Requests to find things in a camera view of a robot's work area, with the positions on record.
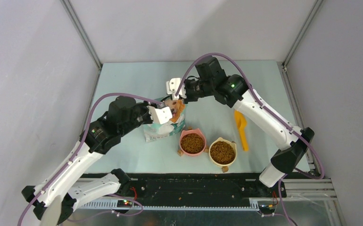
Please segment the green dog food bag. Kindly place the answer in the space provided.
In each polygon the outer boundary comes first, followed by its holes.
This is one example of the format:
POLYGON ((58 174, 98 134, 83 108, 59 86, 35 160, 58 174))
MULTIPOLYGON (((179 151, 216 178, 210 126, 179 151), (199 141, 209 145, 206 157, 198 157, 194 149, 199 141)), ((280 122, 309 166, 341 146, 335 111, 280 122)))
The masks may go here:
POLYGON ((164 97, 161 101, 170 108, 173 117, 164 124, 153 123, 143 125, 143 132, 147 143, 173 136, 181 132, 185 127, 186 105, 184 102, 180 99, 171 100, 170 97, 164 97))

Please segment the orange plastic food scoop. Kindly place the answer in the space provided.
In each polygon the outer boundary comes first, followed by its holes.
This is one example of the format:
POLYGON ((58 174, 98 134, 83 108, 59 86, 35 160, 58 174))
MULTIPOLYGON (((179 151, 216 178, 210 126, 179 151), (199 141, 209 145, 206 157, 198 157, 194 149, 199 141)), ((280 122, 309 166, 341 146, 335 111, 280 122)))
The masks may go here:
POLYGON ((248 140, 247 140, 246 133, 245 133, 245 128, 247 126, 247 121, 245 119, 245 116, 241 112, 235 110, 234 111, 234 120, 236 123, 236 127, 238 130, 242 148, 245 152, 247 152, 247 151, 249 151, 249 145, 248 145, 248 140))

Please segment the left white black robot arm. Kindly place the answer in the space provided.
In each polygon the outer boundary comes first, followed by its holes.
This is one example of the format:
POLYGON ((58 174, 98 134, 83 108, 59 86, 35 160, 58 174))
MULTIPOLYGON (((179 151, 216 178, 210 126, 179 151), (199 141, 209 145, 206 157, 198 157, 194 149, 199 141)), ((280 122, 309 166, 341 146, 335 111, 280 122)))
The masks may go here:
POLYGON ((127 195, 131 180, 122 169, 81 186, 76 181, 125 135, 141 125, 167 122, 172 117, 162 101, 126 93, 112 93, 112 97, 107 111, 94 121, 87 120, 74 148, 51 176, 22 190, 27 208, 33 209, 41 225, 60 225, 75 210, 102 196, 127 195))

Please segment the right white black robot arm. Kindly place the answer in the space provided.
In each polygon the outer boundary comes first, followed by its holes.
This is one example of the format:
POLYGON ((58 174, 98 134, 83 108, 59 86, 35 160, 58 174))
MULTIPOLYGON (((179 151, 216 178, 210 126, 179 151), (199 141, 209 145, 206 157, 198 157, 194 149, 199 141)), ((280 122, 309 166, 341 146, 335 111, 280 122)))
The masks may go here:
POLYGON ((269 135, 278 151, 259 176, 256 192, 267 197, 275 190, 275 184, 296 169, 297 164, 310 147, 314 131, 293 125, 267 104, 252 87, 236 62, 229 59, 239 74, 227 75, 217 57, 227 56, 209 53, 199 57, 188 68, 175 93, 187 102, 213 96, 217 102, 242 113, 269 135), (198 79, 188 79, 189 71, 195 67, 198 79))

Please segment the pink cat-ear pet bowl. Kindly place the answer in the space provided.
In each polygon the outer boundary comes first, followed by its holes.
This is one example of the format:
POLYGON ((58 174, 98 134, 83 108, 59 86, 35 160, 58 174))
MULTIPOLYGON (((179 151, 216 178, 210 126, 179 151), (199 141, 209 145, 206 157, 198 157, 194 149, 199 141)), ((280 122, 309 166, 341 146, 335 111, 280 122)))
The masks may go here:
POLYGON ((188 127, 183 130, 180 135, 179 149, 177 154, 179 156, 198 156, 201 153, 208 153, 209 146, 202 131, 198 128, 193 129, 188 127))

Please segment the yellow cat-ear pet bowl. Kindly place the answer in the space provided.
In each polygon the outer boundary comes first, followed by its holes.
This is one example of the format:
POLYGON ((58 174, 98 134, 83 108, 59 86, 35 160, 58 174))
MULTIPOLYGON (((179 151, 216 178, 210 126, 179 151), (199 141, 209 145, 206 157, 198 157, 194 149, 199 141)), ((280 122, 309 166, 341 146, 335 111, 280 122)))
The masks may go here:
POLYGON ((210 145, 208 154, 212 163, 226 173, 237 159, 237 145, 233 141, 219 137, 210 145))

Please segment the kibble in pink bowl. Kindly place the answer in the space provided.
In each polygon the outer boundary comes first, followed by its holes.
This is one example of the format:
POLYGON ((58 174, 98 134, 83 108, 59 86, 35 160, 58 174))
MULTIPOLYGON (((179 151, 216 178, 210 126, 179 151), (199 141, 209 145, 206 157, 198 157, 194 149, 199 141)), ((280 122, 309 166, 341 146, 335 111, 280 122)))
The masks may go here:
POLYGON ((196 133, 190 133, 185 136, 180 141, 181 148, 190 154, 197 154, 204 149, 205 142, 196 133))

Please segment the kibble in yellow bowl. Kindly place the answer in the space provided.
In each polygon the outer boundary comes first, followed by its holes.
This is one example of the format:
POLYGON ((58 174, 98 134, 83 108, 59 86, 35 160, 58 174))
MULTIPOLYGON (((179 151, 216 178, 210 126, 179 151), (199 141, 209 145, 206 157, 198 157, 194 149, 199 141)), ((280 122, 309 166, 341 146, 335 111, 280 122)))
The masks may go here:
POLYGON ((236 153, 230 144, 218 141, 210 148, 210 156, 216 163, 225 165, 231 163, 236 158, 236 153))

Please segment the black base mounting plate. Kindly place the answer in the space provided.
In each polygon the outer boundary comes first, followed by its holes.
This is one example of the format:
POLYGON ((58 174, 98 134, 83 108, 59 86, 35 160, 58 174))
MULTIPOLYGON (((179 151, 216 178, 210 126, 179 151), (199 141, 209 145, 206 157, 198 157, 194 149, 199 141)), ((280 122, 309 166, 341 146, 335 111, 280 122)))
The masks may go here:
POLYGON ((284 185, 269 188, 257 173, 132 173, 117 195, 136 198, 144 207, 249 207, 253 198, 285 198, 284 185))

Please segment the left corner aluminium post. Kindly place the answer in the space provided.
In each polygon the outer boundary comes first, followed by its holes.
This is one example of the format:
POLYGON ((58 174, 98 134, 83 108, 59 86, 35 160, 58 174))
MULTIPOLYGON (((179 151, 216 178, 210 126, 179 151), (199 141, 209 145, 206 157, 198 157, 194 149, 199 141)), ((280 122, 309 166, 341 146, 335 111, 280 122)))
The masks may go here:
POLYGON ((60 0, 61 4, 63 5, 63 8, 65 12, 67 13, 68 17, 70 18, 70 21, 72 22, 73 26, 76 29, 76 32, 78 33, 82 43, 84 44, 85 48, 87 49, 89 55, 91 56, 94 64, 96 67, 101 70, 103 63, 101 62, 92 41, 90 40, 72 2, 70 0, 60 0))

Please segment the corner aluminium post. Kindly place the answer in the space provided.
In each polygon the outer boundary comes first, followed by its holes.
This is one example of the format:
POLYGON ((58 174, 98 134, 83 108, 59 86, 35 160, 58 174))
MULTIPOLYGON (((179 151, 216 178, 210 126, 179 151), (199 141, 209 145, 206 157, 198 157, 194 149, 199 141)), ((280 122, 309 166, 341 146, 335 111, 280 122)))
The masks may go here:
POLYGON ((76 32, 78 33, 82 43, 84 44, 85 48, 87 49, 89 55, 91 56, 94 64, 96 67, 101 70, 103 63, 101 62, 92 41, 90 40, 72 2, 70 0, 60 0, 61 4, 63 5, 63 8, 65 12, 67 13, 68 17, 70 18, 70 21, 72 22, 73 26, 76 29, 76 32))
POLYGON ((292 57, 294 56, 295 52, 297 51, 300 43, 302 42, 304 36, 308 32, 310 26, 312 25, 314 19, 318 15, 323 4, 324 4, 324 0, 316 0, 314 2, 314 4, 312 5, 308 15, 306 16, 301 28, 298 31, 297 36, 295 37, 291 47, 289 48, 286 57, 284 58, 284 60, 282 62, 283 69, 285 71, 287 71, 288 65, 289 65, 292 57))

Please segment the right corner aluminium post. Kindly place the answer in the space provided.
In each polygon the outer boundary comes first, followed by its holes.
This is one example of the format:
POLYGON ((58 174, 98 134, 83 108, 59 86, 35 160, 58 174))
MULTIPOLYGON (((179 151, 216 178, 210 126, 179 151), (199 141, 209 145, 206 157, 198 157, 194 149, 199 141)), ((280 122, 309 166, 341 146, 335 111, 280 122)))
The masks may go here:
POLYGON ((302 42, 304 36, 308 32, 310 26, 312 25, 314 19, 318 15, 323 4, 324 4, 324 0, 316 0, 314 2, 314 4, 312 5, 308 15, 306 16, 301 28, 298 31, 297 36, 295 37, 291 47, 289 48, 286 57, 284 58, 284 60, 282 62, 283 69, 285 71, 287 71, 288 65, 289 65, 292 57, 294 56, 295 52, 297 51, 300 43, 302 42))

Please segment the aluminium frame rail base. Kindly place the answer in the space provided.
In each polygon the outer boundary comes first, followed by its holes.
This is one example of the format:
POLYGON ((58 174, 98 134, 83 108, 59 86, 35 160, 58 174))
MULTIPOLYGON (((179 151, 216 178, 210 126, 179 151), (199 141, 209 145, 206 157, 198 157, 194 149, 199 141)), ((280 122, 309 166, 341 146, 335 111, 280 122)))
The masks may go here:
POLYGON ((103 196, 84 204, 76 210, 64 225, 271 225, 284 223, 283 213, 296 224, 343 224, 339 215, 337 196, 330 179, 307 179, 298 174, 286 177, 286 197, 250 199, 249 207, 192 208, 192 207, 144 207, 136 198, 120 199, 103 196))

